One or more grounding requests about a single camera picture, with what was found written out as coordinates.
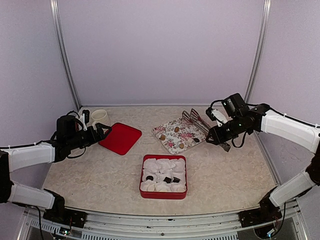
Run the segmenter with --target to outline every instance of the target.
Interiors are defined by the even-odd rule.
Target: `white cup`
[[[97,123],[101,123],[104,125],[110,125],[110,119],[108,117],[107,111],[103,109],[95,110],[91,114],[91,118],[93,120],[92,126],[95,126]]]

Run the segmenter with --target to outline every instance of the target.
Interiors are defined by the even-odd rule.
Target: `patterned tray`
[[[202,131],[182,118],[155,127],[153,133],[172,155],[188,150],[206,139]]]

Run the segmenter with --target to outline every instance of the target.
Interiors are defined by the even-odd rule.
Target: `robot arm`
[[[70,157],[71,150],[86,149],[103,139],[111,132],[111,127],[101,123],[88,126],[89,111],[84,110],[79,118],[73,115],[60,117],[56,122],[56,132],[50,140],[26,146],[0,148],[0,203],[12,202],[23,206],[37,206],[46,209],[43,218],[53,222],[70,225],[71,218],[81,219],[84,212],[65,208],[62,196],[49,190],[13,182],[10,173],[38,164],[50,164]]]
[[[263,197],[259,202],[259,211],[249,210],[240,213],[240,219],[246,219],[245,222],[241,221],[243,227],[273,221],[275,217],[281,218],[279,206],[292,198],[304,195],[315,185],[320,186],[320,128],[277,112],[265,103],[250,109],[239,93],[223,100],[222,105],[232,119],[220,126],[212,127],[207,142],[218,145],[237,138],[241,133],[250,135],[257,131],[285,138],[315,154],[306,169]],[[210,114],[211,109],[209,107],[206,113],[210,118],[214,118]]]

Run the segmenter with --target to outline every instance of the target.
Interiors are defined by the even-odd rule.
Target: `beige tabletop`
[[[105,109],[111,123],[123,123],[142,131],[141,138],[124,155],[95,144],[76,159],[51,165],[43,188],[65,198],[65,205],[104,213],[174,216],[220,213],[258,206],[275,186],[253,135],[242,148],[225,152],[206,142],[181,155],[186,157],[188,192],[183,200],[142,198],[139,191],[144,155],[169,155],[152,128],[180,118],[190,106],[91,107]],[[210,125],[206,107],[194,107]],[[235,140],[240,144],[242,136]]]

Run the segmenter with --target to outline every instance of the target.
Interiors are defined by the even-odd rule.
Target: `white wall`
[[[251,103],[268,103],[298,119],[320,124],[320,1],[272,1],[269,25]],[[261,134],[281,181],[310,164],[306,149]],[[320,239],[320,188],[298,203],[312,240]]]
[[[263,6],[263,0],[59,1],[81,103],[208,104],[244,95]]]
[[[59,54],[50,2],[0,1],[0,146],[47,140],[56,119],[74,109]],[[11,174],[41,187],[49,165]],[[24,209],[0,204],[0,239],[11,240]]]

